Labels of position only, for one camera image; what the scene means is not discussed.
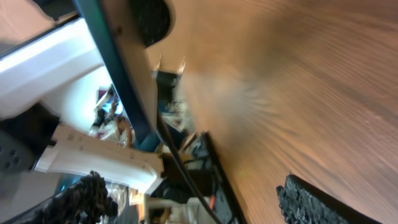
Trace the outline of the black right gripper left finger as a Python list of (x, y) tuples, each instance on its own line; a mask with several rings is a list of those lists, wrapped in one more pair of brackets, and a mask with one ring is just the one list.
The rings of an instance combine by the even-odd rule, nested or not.
[(37, 210), (28, 223), (99, 223), (103, 217), (114, 219), (118, 204), (108, 196), (104, 179), (95, 171), (51, 198)]

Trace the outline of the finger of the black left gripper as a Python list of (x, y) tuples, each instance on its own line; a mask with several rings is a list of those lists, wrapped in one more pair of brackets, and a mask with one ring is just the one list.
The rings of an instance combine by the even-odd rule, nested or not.
[(171, 15), (164, 0), (130, 0), (129, 4), (145, 47), (160, 42), (168, 35)]

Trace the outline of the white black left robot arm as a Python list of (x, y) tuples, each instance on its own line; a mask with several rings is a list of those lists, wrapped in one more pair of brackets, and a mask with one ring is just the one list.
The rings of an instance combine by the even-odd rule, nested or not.
[[(92, 55), (101, 59), (119, 96), (127, 120), (141, 140), (157, 123), (157, 84), (152, 76), (138, 15), (137, 1), (78, 1)], [(62, 121), (62, 115), (92, 112), (98, 85), (88, 80), (80, 90), (66, 92), (71, 82), (38, 95), (29, 85), (6, 97), (8, 109), (27, 100), (24, 109), (10, 111), (1, 121), (1, 170), (63, 172), (84, 175), (100, 173), (106, 180), (151, 194), (161, 184), (164, 165), (152, 152), (129, 149), (111, 140), (95, 138)]]

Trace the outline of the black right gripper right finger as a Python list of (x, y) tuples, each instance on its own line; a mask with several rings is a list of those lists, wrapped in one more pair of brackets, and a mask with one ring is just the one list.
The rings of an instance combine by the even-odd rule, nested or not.
[(293, 174), (276, 191), (286, 224), (381, 224)]

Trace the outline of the blue Galaxy smartphone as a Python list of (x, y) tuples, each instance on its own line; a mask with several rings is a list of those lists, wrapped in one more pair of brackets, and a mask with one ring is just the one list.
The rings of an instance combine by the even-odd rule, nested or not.
[(154, 152), (160, 142), (156, 133), (157, 84), (131, 3), (128, 0), (75, 0), (74, 3), (135, 131), (135, 146)]

